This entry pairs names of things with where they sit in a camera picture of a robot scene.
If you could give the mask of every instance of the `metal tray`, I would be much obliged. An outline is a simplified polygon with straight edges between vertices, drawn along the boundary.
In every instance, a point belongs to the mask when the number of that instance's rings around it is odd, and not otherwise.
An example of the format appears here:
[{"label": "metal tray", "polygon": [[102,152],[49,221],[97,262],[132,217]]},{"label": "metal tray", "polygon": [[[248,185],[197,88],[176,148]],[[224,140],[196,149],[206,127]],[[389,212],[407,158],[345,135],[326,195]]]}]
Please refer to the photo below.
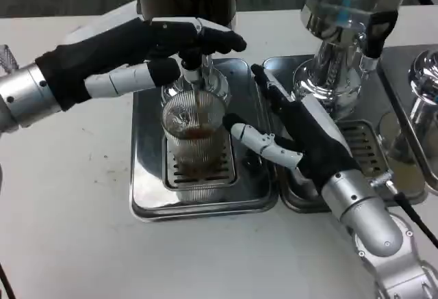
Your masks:
[{"label": "metal tray", "polygon": [[[221,59],[214,66],[229,82],[228,111],[268,129],[268,113],[246,62]],[[134,94],[130,189],[134,214],[145,220],[169,220],[258,212],[275,205],[279,192],[273,166],[228,136],[223,168],[206,179],[184,179],[170,163],[161,108],[159,90]]]}]

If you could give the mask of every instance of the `robotic hand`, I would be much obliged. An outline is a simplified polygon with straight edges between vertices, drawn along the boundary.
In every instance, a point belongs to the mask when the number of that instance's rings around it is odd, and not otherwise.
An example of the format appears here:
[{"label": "robotic hand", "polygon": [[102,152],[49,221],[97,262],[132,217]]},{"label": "robotic hand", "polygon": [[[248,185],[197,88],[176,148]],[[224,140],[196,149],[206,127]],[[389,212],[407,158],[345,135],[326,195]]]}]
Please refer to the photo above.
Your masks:
[{"label": "robotic hand", "polygon": [[265,159],[313,181],[350,231],[358,255],[376,280],[377,298],[438,298],[436,271],[418,257],[410,226],[386,210],[321,104],[312,95],[298,100],[288,94],[261,66],[251,69],[293,141],[260,132],[235,114],[224,117],[225,128]]},{"label": "robotic hand", "polygon": [[[62,44],[24,68],[6,70],[10,74],[0,78],[0,133],[28,127],[91,98],[172,83],[180,70],[167,57],[175,53],[245,48],[246,42],[234,31],[201,18],[135,17],[80,42]],[[129,67],[119,68],[125,64]]]}]

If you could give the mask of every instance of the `metal grate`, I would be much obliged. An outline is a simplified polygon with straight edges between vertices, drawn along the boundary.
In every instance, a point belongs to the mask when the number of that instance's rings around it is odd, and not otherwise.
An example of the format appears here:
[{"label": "metal grate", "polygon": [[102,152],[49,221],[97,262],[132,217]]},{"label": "metal grate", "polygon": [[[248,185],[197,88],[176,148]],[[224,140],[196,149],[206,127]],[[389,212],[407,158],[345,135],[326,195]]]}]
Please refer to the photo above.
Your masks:
[{"label": "metal grate", "polygon": [[367,178],[374,178],[386,172],[387,162],[372,126],[364,120],[339,122],[351,153]]},{"label": "metal grate", "polygon": [[231,138],[229,135],[226,136],[224,141],[224,148],[222,156],[220,158],[220,163],[218,166],[212,170],[208,175],[204,176],[202,179],[197,179],[184,175],[175,161],[175,156],[168,149],[166,139],[165,145],[166,150],[166,163],[164,163],[165,170],[165,184],[170,190],[206,190],[214,189],[218,187],[230,186],[237,180],[235,164],[234,164],[234,154],[233,147],[231,145]]}]

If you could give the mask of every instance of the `coffee machine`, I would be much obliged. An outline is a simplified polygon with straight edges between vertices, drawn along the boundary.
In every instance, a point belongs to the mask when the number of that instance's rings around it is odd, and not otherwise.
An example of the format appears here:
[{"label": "coffee machine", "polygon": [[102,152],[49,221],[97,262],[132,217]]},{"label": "coffee machine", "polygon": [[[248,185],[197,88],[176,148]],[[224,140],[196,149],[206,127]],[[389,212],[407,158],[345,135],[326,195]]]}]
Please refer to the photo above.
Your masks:
[{"label": "coffee machine", "polygon": [[[138,0],[138,12],[152,17],[195,16],[233,29],[236,0]],[[199,51],[180,52],[181,78],[163,88],[165,103],[176,93],[192,88],[213,92],[228,104],[231,98],[227,78],[214,68],[211,56]]]},{"label": "coffee machine", "polygon": [[322,44],[296,69],[294,92],[312,93],[335,120],[348,116],[396,24],[401,2],[306,0],[302,23]]}]

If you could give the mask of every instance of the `white tabletop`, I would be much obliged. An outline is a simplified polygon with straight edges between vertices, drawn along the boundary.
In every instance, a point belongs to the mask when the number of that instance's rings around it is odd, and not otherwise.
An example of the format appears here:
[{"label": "white tabletop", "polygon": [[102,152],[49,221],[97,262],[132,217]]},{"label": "white tabletop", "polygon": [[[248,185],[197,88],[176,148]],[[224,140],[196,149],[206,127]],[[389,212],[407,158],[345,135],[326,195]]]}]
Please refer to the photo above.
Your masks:
[{"label": "white tabletop", "polygon": [[[92,19],[1,19],[0,43],[25,65]],[[437,43],[437,30],[438,7],[403,7],[387,44]],[[237,31],[248,49],[230,56],[249,64],[319,43],[299,11],[239,13]],[[136,220],[131,110],[131,95],[90,101],[1,138],[0,261],[19,298],[373,298],[371,277],[327,213],[279,202],[251,215]],[[416,207],[435,233],[437,204],[429,196]],[[422,257],[438,267],[414,230]]]}]

